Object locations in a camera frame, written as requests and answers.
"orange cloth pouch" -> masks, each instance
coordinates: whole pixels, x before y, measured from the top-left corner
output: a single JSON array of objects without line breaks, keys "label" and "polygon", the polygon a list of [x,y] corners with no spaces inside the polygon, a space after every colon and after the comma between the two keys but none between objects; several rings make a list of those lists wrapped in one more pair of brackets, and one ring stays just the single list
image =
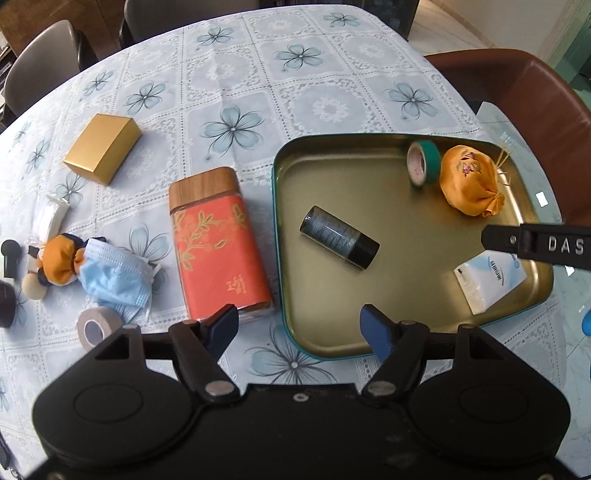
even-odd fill
[{"label": "orange cloth pouch", "polygon": [[271,306],[271,293],[233,169],[179,180],[168,192],[185,304],[204,320],[233,303],[241,320]]},{"label": "orange cloth pouch", "polygon": [[496,215],[505,196],[499,192],[497,166],[484,153],[465,145],[450,148],[441,159],[439,186],[447,202],[470,216]]}]

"tablecloth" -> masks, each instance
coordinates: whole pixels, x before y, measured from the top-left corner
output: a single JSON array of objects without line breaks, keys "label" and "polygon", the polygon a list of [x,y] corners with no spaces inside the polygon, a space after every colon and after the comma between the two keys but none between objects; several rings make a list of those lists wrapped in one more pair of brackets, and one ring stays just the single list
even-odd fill
[{"label": "tablecloth", "polygon": [[[112,183],[86,181],[61,162],[96,113],[131,116],[143,135]],[[169,185],[219,166],[238,173],[277,299],[271,166],[287,141],[311,134],[414,132],[488,139],[464,100],[406,41],[349,6],[246,12],[189,25],[105,59],[71,79],[0,135],[0,235],[25,245],[36,209],[54,193],[72,209],[62,231],[103,235],[161,264],[143,332],[184,320],[167,207]],[[21,261],[21,275],[24,274]],[[74,323],[94,305],[79,283],[42,301],[17,286],[14,325],[0,332],[0,430],[27,473],[44,458],[31,423],[35,396],[83,355]],[[564,339],[557,297],[492,326],[557,385]],[[373,356],[319,361],[286,338],[278,310],[241,326],[220,364],[248,382],[353,382]],[[150,362],[172,373],[171,365]],[[428,374],[448,367],[433,364]]]}]

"blue surgical mask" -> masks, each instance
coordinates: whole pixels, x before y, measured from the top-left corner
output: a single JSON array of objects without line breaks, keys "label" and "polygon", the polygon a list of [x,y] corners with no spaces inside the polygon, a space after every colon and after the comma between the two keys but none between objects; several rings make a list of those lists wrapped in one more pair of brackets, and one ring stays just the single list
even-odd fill
[{"label": "blue surgical mask", "polygon": [[127,250],[91,238],[84,252],[78,280],[99,305],[129,322],[141,308],[150,308],[156,269]]}]

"gold tray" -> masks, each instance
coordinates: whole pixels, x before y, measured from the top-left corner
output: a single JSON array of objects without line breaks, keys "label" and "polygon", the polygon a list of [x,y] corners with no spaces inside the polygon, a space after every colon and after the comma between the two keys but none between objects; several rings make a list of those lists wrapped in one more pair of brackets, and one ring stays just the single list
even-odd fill
[{"label": "gold tray", "polygon": [[[371,353],[359,312],[372,303],[390,319],[416,320],[436,332],[482,325],[543,302],[553,286],[549,265],[522,260],[527,279],[486,312],[472,315],[453,273],[484,249],[487,223],[538,219],[513,161],[503,165],[499,215],[468,217],[452,208],[439,184],[414,188],[406,167],[411,142],[433,140],[440,152],[468,145],[493,159],[496,145],[461,138],[401,134],[301,137],[286,144],[273,168],[275,228],[285,325],[304,350],[337,358]],[[348,263],[299,231],[314,205],[380,243],[367,270]]]}]

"marble floor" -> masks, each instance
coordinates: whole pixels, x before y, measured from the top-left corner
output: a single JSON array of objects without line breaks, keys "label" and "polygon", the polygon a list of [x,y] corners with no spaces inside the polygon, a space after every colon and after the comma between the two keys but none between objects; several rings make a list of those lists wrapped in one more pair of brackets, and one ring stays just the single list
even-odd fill
[{"label": "marble floor", "polygon": [[408,42],[423,55],[486,48],[461,23],[428,0],[421,0]]}]

